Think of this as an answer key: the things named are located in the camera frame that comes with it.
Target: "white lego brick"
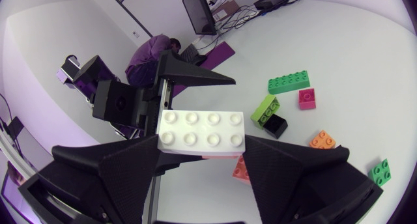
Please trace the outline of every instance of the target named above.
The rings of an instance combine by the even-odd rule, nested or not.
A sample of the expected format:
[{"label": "white lego brick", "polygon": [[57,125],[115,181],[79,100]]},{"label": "white lego brick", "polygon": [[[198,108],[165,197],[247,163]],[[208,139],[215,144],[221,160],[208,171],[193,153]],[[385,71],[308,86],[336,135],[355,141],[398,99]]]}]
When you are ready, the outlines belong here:
[{"label": "white lego brick", "polygon": [[163,110],[158,149],[198,156],[245,152],[242,112]]}]

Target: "computer monitor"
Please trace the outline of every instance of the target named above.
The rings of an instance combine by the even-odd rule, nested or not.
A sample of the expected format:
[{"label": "computer monitor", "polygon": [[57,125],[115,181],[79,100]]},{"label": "computer monitor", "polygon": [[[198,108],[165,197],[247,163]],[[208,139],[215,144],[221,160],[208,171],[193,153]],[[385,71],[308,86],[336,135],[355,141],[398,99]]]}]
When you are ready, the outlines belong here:
[{"label": "computer monitor", "polygon": [[182,0],[197,35],[216,35],[213,15],[206,0]]}]

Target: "pink lego brick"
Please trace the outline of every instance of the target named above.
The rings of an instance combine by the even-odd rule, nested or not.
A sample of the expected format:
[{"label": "pink lego brick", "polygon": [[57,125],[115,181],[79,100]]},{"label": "pink lego brick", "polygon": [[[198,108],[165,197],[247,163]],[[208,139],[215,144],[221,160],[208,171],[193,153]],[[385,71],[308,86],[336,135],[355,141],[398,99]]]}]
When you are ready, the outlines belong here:
[{"label": "pink lego brick", "polygon": [[298,104],[301,110],[315,108],[314,88],[299,91]]}]

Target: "purple shirt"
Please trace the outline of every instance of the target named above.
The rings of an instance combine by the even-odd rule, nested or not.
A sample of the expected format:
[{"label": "purple shirt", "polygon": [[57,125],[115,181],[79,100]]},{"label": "purple shirt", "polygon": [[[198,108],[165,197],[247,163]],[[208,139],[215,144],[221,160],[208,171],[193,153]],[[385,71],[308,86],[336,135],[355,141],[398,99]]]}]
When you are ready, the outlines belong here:
[{"label": "purple shirt", "polygon": [[132,59],[128,68],[126,69],[126,74],[128,73],[130,67],[137,64],[145,64],[149,61],[157,61],[159,59],[159,54],[163,50],[167,50],[171,47],[170,39],[165,35],[154,36],[144,44],[142,44],[136,52],[133,54]]}]

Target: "cable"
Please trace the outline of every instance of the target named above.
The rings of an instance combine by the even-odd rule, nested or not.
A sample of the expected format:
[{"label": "cable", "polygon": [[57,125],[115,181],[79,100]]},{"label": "cable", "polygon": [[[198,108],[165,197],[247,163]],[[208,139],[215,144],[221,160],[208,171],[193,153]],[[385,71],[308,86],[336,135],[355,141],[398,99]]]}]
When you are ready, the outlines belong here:
[{"label": "cable", "polygon": [[[209,45],[207,45],[207,46],[205,46],[205,47],[202,47],[202,48],[198,48],[197,50],[200,50],[200,49],[204,49],[204,48],[207,48],[207,47],[209,47],[211,44],[213,44],[213,43],[216,43],[215,45],[214,45],[214,47],[216,47],[217,46],[217,43],[218,43],[218,39],[222,36],[222,35],[224,35],[225,33],[227,33],[227,32],[229,32],[229,31],[231,31],[232,29],[239,29],[239,28],[241,28],[243,25],[245,25],[248,21],[251,21],[251,20],[253,20],[253,19],[255,19],[255,18],[257,18],[258,16],[263,16],[263,15],[265,15],[266,13],[268,13],[268,12],[272,12],[273,10],[277,10],[277,9],[279,9],[281,6],[286,6],[286,5],[292,5],[293,3],[295,3],[295,2],[297,2],[297,1],[299,1],[299,0],[283,0],[282,2],[280,2],[280,3],[278,3],[277,5],[275,5],[274,7],[272,7],[272,8],[270,8],[270,9],[268,9],[268,10],[262,10],[262,11],[260,11],[260,12],[258,12],[258,11],[256,11],[256,10],[253,10],[253,9],[251,9],[250,7],[252,7],[252,6],[248,6],[248,5],[243,5],[243,6],[241,6],[241,7],[239,7],[228,19],[227,19],[227,21],[220,27],[220,29],[227,29],[227,31],[226,32],[223,32],[223,33],[221,33],[221,34],[219,34],[217,37],[216,37],[216,39],[214,39]],[[235,20],[230,20],[237,12],[239,12],[239,14],[238,14],[238,16],[237,16],[237,19],[235,19]],[[249,13],[249,12],[254,12],[255,14],[254,15],[247,15],[247,13]],[[224,27],[225,25],[227,25],[227,24],[229,24],[229,23],[231,23],[232,24],[232,26],[229,26],[229,27]]]},{"label": "cable", "polygon": [[[8,102],[7,102],[6,98],[5,98],[2,94],[0,94],[0,96],[1,96],[1,97],[5,100],[5,102],[6,102],[7,109],[8,109],[8,114],[9,114],[9,116],[10,116],[10,121],[11,121],[11,120],[13,120],[13,118],[12,118],[12,111],[10,110],[10,107],[8,106]],[[12,127],[13,127],[13,132],[14,132],[14,133],[16,133],[16,130],[15,130],[15,128],[14,128],[14,125],[12,125]],[[15,139],[14,139],[13,141],[14,141],[14,143],[16,144],[16,147],[18,148],[19,155],[23,158],[23,154],[22,154],[22,151],[20,150],[20,144],[19,144],[19,141],[18,141],[18,136],[17,136],[17,135],[15,135]]]},{"label": "cable", "polygon": [[[278,3],[277,5],[274,5],[272,8],[270,8],[270,9],[266,9],[266,10],[262,10],[262,11],[260,11],[259,13],[257,13],[257,14],[254,14],[254,15],[246,15],[248,12],[246,12],[245,13],[245,15],[242,17],[242,18],[239,18],[239,16],[240,16],[240,14],[237,16],[237,18],[238,19],[236,19],[236,20],[233,20],[233,21],[229,21],[242,7],[248,7],[248,8],[246,8],[246,9],[244,9],[243,11],[245,11],[245,10],[249,10],[249,11],[252,11],[252,12],[257,12],[257,11],[254,11],[254,10],[252,10],[252,9],[250,9],[249,8],[249,6],[248,5],[244,5],[244,6],[241,6],[235,13],[233,13],[232,14],[232,16],[226,21],[226,23],[224,23],[223,25],[222,25],[222,27],[221,27],[221,29],[232,29],[232,28],[235,28],[235,29],[239,29],[239,28],[241,28],[244,24],[246,24],[248,21],[251,21],[251,20],[253,20],[253,19],[255,19],[255,18],[257,18],[258,16],[263,16],[263,15],[265,15],[266,13],[268,13],[268,12],[272,12],[272,11],[274,11],[274,10],[277,10],[277,9],[279,9],[281,6],[287,6],[287,5],[292,5],[293,3],[295,3],[295,2],[297,2],[297,1],[299,1],[299,0],[283,0],[282,2],[280,2],[280,3]],[[232,26],[229,26],[229,27],[224,27],[225,25],[227,25],[227,24],[229,24],[229,23],[231,23],[231,22],[234,22],[233,23],[233,25]]]}]

